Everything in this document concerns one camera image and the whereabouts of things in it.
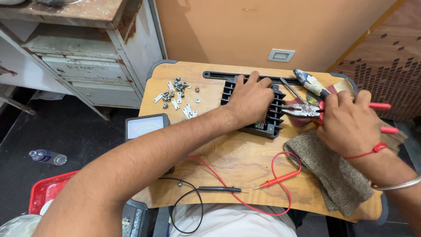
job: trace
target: person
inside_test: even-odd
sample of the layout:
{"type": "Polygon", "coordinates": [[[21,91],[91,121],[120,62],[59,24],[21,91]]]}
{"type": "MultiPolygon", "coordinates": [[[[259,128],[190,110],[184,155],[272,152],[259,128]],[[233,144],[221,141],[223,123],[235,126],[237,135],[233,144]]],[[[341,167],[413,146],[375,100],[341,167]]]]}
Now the person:
{"type": "MultiPolygon", "coordinates": [[[[57,195],[33,236],[121,236],[123,206],[133,195],[203,144],[264,119],[274,93],[269,78],[258,79],[256,71],[246,83],[240,75],[227,105],[130,140],[89,163],[57,195]]],[[[346,91],[329,95],[325,100],[324,126],[318,127],[318,136],[344,157],[371,151],[380,142],[380,125],[368,107],[370,100],[368,91],[359,92],[355,103],[346,91]]],[[[418,177],[389,149],[349,162],[380,187],[418,177]]],[[[421,236],[421,184],[386,194],[421,236]]],[[[195,228],[200,207],[180,207],[175,214],[176,226],[195,228]]],[[[274,207],[260,208],[281,212],[274,207]]],[[[210,204],[203,219],[200,228],[190,236],[296,236],[287,215],[264,215],[242,204],[210,204]]],[[[171,236],[187,235],[173,228],[171,236]]]]}

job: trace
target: red thread bracelet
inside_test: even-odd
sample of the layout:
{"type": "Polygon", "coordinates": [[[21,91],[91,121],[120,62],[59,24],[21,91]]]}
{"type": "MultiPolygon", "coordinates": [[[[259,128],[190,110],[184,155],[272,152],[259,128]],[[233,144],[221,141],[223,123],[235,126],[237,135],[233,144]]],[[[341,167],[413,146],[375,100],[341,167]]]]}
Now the red thread bracelet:
{"type": "Polygon", "coordinates": [[[367,152],[367,153],[364,153],[364,154],[361,154],[361,155],[359,155],[359,156],[351,156],[351,157],[344,157],[344,159],[345,160],[348,160],[348,159],[354,159],[354,158],[358,158],[358,157],[362,157],[362,156],[366,156],[366,155],[369,155],[369,154],[373,154],[373,153],[378,153],[379,151],[381,151],[381,150],[383,150],[383,149],[385,149],[385,148],[387,148],[387,143],[379,143],[379,144],[377,144],[373,149],[372,149],[372,151],[370,151],[370,152],[367,152]]]}

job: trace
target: patterned wall panel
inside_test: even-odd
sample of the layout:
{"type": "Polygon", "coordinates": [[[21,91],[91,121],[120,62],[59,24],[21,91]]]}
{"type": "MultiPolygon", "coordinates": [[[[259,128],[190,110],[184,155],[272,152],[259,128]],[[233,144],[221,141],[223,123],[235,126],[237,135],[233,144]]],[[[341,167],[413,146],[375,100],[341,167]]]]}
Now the patterned wall panel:
{"type": "Polygon", "coordinates": [[[331,70],[372,93],[372,102],[390,103],[384,119],[421,116],[421,0],[407,0],[331,70]]]}

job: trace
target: cloth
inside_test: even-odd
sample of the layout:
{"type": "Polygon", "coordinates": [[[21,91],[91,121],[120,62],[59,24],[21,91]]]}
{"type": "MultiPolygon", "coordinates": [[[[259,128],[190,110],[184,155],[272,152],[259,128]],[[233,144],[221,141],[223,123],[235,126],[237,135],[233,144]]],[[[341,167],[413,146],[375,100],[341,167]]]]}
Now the cloth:
{"type": "MultiPolygon", "coordinates": [[[[328,211],[339,210],[349,217],[360,203],[367,201],[373,190],[367,178],[352,167],[311,129],[285,142],[284,150],[296,154],[304,168],[309,169],[320,181],[328,211]]],[[[289,155],[295,165],[298,161],[289,155]]]]}
{"type": "MultiPolygon", "coordinates": [[[[282,207],[251,205],[267,213],[282,213],[282,207]]],[[[170,226],[170,237],[178,236],[265,236],[296,237],[295,226],[287,214],[280,216],[265,215],[243,204],[211,203],[203,204],[203,221],[192,234],[183,234],[170,226]]],[[[178,205],[174,209],[174,221],[182,231],[193,231],[199,221],[202,208],[200,204],[178,205]]]]}

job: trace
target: hand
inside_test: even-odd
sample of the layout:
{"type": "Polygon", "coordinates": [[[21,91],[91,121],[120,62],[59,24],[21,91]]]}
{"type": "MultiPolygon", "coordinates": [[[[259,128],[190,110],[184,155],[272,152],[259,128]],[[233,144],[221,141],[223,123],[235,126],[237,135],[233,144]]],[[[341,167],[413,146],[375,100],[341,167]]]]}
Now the hand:
{"type": "Polygon", "coordinates": [[[370,152],[380,142],[380,121],[369,108],[371,94],[360,91],[352,102],[349,91],[331,94],[325,100],[324,126],[317,135],[343,157],[370,152]]]}
{"type": "Polygon", "coordinates": [[[259,72],[253,71],[244,84],[244,75],[239,75],[229,102],[225,105],[237,118],[240,127],[263,121],[273,102],[272,80],[266,77],[258,82],[258,79],[259,72]]]}

